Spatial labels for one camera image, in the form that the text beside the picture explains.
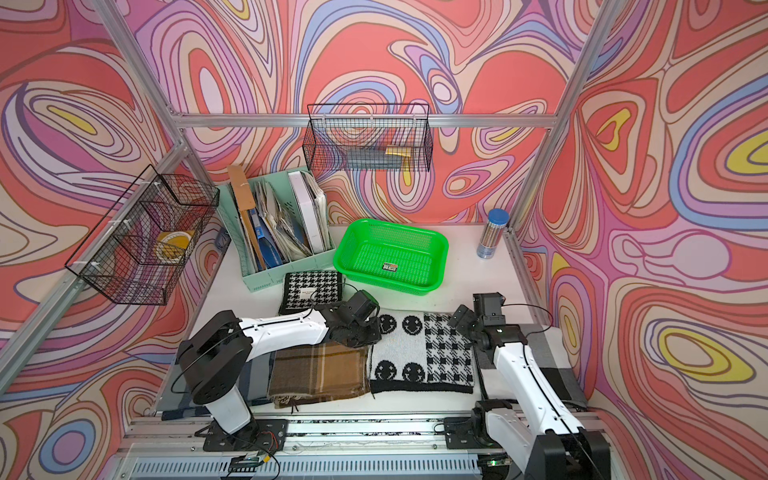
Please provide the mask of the mint green file organizer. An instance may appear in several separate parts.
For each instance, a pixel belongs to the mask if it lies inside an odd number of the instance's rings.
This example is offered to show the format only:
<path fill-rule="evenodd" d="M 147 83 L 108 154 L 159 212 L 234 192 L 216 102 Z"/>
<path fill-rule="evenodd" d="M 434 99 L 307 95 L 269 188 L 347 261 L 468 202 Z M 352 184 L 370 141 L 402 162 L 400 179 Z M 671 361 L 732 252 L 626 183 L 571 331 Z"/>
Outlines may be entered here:
<path fill-rule="evenodd" d="M 257 271 L 255 255 L 246 237 L 237 204 L 229 183 L 220 185 L 217 214 L 226 227 L 231 246 L 239 259 L 240 276 L 250 292 L 281 283 L 289 272 L 325 270 L 332 267 L 335 248 L 314 254 L 304 230 L 288 174 L 293 169 L 249 179 L 256 203 L 251 211 L 266 269 Z"/>

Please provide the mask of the green plastic basket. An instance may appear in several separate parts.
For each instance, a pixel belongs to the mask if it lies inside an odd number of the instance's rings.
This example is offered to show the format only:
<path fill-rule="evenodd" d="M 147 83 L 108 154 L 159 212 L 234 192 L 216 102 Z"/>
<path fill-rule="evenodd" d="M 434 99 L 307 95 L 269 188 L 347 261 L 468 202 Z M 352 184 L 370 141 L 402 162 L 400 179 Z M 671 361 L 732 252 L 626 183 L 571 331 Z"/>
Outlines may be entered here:
<path fill-rule="evenodd" d="M 361 219 L 347 227 L 333 264 L 350 280 L 423 296 L 442 284 L 449 248 L 436 231 Z M 384 263 L 397 264 L 398 271 L 383 270 Z"/>

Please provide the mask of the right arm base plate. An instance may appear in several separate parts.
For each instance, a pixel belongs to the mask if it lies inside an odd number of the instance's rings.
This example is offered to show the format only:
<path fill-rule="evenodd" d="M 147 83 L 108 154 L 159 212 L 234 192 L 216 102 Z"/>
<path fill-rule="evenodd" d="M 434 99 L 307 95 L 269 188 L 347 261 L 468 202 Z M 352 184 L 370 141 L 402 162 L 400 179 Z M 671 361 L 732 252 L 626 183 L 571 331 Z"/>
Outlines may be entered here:
<path fill-rule="evenodd" d="M 446 417 L 443 420 L 443 435 L 449 450 L 500 449 L 479 421 L 470 417 Z"/>

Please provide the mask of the clear tube with blue cap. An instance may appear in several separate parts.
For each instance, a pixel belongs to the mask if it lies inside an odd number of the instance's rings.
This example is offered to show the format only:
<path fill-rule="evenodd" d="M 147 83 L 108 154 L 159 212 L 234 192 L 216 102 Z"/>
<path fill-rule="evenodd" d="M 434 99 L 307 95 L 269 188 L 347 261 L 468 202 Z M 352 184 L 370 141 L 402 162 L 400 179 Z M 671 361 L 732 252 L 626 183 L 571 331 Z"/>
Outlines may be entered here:
<path fill-rule="evenodd" d="M 509 220 L 510 214 L 501 208 L 494 208 L 488 213 L 487 221 L 476 249 L 476 254 L 479 258 L 489 259 L 494 256 Z"/>

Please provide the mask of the aluminium rail front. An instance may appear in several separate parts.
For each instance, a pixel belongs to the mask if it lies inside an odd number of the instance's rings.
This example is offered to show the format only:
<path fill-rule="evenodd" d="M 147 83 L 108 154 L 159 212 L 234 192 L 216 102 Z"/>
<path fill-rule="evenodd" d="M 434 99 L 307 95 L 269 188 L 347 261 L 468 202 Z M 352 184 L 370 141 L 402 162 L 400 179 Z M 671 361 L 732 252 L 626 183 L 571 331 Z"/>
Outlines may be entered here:
<path fill-rule="evenodd" d="M 502 449 L 448 448 L 434 414 L 283 415 L 281 445 L 263 464 L 252 447 L 208 452 L 207 418 L 134 422 L 104 479 L 519 478 Z"/>

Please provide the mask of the houndstooth black white scarf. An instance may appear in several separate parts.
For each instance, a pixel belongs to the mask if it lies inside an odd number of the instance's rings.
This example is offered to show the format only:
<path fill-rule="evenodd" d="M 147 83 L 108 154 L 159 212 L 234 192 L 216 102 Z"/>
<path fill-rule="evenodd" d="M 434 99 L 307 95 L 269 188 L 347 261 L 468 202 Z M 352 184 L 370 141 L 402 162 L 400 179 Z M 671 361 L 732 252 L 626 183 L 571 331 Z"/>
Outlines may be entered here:
<path fill-rule="evenodd" d="M 299 313 L 316 305 L 335 303 L 342 296 L 342 274 L 335 270 L 289 272 L 283 281 L 280 315 Z"/>

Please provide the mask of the grey navy striped scarf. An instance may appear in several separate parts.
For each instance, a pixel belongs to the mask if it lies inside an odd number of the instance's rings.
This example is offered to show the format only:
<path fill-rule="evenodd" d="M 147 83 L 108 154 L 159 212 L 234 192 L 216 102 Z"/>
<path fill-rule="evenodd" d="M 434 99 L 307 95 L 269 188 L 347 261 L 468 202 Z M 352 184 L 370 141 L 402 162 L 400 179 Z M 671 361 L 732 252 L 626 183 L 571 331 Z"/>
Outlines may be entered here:
<path fill-rule="evenodd" d="M 168 382 L 159 394 L 156 411 L 160 413 L 161 419 L 169 421 L 210 416 L 206 407 L 192 400 L 192 395 L 181 376 L 181 370 L 178 363 L 172 366 Z M 267 393 L 271 371 L 272 357 L 269 354 L 262 355 L 244 366 L 237 385 L 247 405 L 260 406 L 270 402 Z"/>

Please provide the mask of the brown plaid scarf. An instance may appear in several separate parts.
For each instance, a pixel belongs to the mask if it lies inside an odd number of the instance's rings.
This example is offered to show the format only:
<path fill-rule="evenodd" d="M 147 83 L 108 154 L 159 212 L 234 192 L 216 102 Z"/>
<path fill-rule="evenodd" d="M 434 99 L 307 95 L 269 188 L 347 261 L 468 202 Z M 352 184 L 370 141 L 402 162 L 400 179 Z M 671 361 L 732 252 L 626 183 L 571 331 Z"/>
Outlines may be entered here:
<path fill-rule="evenodd" d="M 267 397 L 276 408 L 360 397 L 369 392 L 369 353 L 335 342 L 280 350 Z"/>

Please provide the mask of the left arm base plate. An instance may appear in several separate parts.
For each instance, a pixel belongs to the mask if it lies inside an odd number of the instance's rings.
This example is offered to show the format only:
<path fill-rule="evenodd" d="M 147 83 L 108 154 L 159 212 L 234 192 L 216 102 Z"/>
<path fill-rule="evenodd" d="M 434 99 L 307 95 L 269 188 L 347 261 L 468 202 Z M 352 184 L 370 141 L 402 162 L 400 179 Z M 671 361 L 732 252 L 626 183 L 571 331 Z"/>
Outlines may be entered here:
<path fill-rule="evenodd" d="M 287 437 L 287 420 L 255 419 L 236 433 L 227 433 L 216 422 L 210 424 L 204 436 L 206 452 L 263 451 L 274 454 L 282 451 Z"/>

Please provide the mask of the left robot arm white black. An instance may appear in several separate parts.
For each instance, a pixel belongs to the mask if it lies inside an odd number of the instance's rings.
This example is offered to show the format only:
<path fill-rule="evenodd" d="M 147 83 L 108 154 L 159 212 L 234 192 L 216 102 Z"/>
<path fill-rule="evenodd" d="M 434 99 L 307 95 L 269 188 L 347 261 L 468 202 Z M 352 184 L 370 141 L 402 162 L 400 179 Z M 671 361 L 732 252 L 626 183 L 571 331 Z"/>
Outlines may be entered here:
<path fill-rule="evenodd" d="M 216 426 L 226 434 L 237 434 L 254 422 L 237 387 L 246 363 L 303 345 L 373 345 L 381 339 L 379 312 L 378 301 L 365 290 L 348 300 L 276 317 L 238 317 L 231 310 L 223 310 L 180 345 L 179 377 L 192 401 L 209 411 Z"/>

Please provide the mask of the brown cardboard folder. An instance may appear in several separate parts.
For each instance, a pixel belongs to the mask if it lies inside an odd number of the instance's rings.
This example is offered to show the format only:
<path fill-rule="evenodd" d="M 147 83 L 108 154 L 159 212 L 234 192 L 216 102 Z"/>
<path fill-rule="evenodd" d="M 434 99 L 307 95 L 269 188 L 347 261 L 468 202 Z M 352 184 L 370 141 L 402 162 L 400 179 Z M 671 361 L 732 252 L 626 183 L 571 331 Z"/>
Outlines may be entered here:
<path fill-rule="evenodd" d="M 227 173 L 229 175 L 230 185 L 234 193 L 237 210 L 248 239 L 249 247 L 255 255 L 256 270 L 263 271 L 266 269 L 266 262 L 260 249 L 255 227 L 251 219 L 251 211 L 256 208 L 256 203 L 249 181 L 241 166 L 229 165 L 227 167 Z"/>

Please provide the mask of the smiley checkered white black scarf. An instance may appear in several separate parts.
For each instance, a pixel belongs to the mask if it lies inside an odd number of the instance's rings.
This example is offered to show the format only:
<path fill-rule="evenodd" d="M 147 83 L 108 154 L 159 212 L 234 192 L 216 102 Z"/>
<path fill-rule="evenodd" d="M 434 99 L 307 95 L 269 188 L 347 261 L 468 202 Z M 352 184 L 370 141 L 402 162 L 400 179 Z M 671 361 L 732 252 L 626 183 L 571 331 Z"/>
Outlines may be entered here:
<path fill-rule="evenodd" d="M 371 392 L 472 393 L 472 346 L 448 320 L 443 313 L 384 311 L 381 339 L 371 350 Z"/>

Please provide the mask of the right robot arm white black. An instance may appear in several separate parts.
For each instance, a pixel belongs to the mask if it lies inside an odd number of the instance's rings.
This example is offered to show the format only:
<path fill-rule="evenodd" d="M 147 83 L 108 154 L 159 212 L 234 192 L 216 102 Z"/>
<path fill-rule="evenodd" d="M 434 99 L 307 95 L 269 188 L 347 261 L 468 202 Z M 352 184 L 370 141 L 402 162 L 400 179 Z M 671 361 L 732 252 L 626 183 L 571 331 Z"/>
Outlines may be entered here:
<path fill-rule="evenodd" d="M 467 418 L 443 421 L 450 450 L 501 449 L 509 479 L 611 479 L 611 449 L 603 434 L 589 430 L 560 399 L 534 359 L 528 335 L 509 324 L 505 297 L 475 293 L 449 325 L 487 355 L 514 393 L 512 402 L 484 400 Z"/>

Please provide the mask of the white binder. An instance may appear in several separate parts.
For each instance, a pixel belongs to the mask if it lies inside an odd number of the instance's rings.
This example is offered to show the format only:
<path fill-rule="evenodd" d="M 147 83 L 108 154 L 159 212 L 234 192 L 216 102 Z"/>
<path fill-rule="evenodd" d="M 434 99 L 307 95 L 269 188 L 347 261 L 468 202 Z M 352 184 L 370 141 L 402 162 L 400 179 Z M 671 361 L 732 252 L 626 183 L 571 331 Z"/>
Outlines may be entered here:
<path fill-rule="evenodd" d="M 307 171 L 290 172 L 288 179 L 313 253 L 320 254 L 329 250 L 332 243 L 324 191 L 314 176 Z"/>

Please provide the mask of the yellow tape roll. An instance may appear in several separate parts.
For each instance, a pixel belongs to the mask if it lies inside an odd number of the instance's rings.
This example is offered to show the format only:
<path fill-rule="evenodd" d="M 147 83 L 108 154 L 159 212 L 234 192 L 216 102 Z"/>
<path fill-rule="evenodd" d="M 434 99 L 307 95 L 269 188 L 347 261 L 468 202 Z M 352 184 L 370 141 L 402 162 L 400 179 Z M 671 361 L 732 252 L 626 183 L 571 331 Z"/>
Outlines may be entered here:
<path fill-rule="evenodd" d="M 157 261 L 165 265 L 179 263 L 186 256 L 192 234 L 192 231 L 180 230 L 161 232 L 153 247 Z"/>

